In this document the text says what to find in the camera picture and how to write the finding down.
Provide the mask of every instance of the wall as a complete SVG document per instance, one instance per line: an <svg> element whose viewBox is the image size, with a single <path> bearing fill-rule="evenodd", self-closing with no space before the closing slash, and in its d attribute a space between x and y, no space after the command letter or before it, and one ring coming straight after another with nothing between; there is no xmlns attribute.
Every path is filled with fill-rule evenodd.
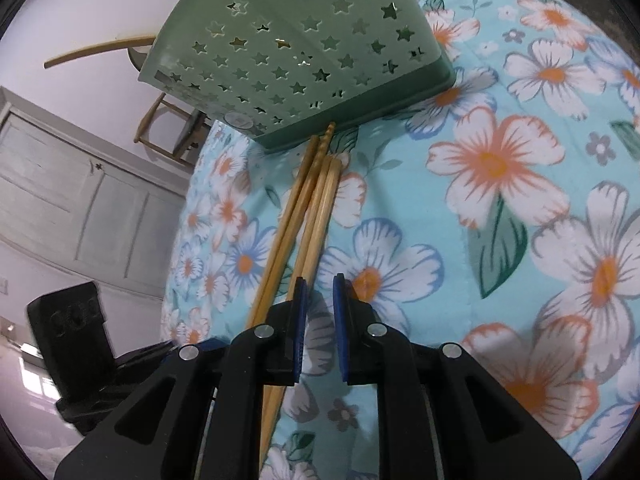
<svg viewBox="0 0 640 480"><path fill-rule="evenodd" d="M23 326L28 326L25 308L31 301L87 281L43 264L3 242L0 242L0 276L9 283L9 294L0 294L0 316ZM158 342L160 300L101 285L100 301L116 355Z"/></svg>
<svg viewBox="0 0 640 480"><path fill-rule="evenodd" d="M28 0L0 40L0 85L135 155L189 173L133 143L159 91L137 81L126 51L98 54L44 70L42 63L103 41L156 34L178 0ZM150 138L173 146L184 121L163 114Z"/></svg>

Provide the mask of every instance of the silver screw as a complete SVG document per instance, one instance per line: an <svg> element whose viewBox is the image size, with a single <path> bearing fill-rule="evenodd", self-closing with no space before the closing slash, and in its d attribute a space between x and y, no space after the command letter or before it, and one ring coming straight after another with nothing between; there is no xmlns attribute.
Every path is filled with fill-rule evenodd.
<svg viewBox="0 0 640 480"><path fill-rule="evenodd" d="M254 330L255 336L259 337L260 339L266 339L268 337L271 337L274 332L275 330L271 325L258 325L257 327L255 327L255 330Z"/></svg>
<svg viewBox="0 0 640 480"><path fill-rule="evenodd" d="M442 347L442 353L449 359L457 359L462 355L462 348L455 343L447 343Z"/></svg>
<svg viewBox="0 0 640 480"><path fill-rule="evenodd" d="M367 326L367 332L369 332L369 335L372 335L373 337L382 337L386 334L386 326L382 323L371 323Z"/></svg>
<svg viewBox="0 0 640 480"><path fill-rule="evenodd" d="M184 361L191 361L192 359L195 359L196 357L198 357L199 353L200 353L200 350L198 350L196 346L187 345L180 348L178 355L180 356L180 359Z"/></svg>

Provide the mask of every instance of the round label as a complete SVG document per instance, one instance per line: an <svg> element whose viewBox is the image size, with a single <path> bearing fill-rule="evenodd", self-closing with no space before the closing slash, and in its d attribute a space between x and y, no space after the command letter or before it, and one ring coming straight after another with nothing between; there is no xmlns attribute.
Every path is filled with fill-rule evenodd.
<svg viewBox="0 0 640 480"><path fill-rule="evenodd" d="M229 126L238 128L238 130L248 130L254 125L254 120L251 117L240 112L227 112L225 114L225 122Z"/></svg>

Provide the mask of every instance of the green plastic basket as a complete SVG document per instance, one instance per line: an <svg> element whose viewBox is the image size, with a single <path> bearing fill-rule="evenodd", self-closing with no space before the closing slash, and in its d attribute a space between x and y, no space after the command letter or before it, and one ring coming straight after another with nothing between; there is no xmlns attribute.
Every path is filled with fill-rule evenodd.
<svg viewBox="0 0 640 480"><path fill-rule="evenodd" d="M270 151L454 79L416 0L180 0L140 72Z"/></svg>

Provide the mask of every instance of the blue floral fabric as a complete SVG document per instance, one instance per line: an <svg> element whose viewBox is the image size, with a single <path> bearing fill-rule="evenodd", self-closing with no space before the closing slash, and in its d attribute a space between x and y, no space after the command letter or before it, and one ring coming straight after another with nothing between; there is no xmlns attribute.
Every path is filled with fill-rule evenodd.
<svg viewBox="0 0 640 480"><path fill-rule="evenodd" d="M332 140L344 170L302 380L262 478L376 478L375 390L344 384L335 355L338 272L412 341L464 345L588 478L640 402L640 71L561 0L418 2L456 83ZM162 336L244 329L305 148L265 155L213 127Z"/></svg>

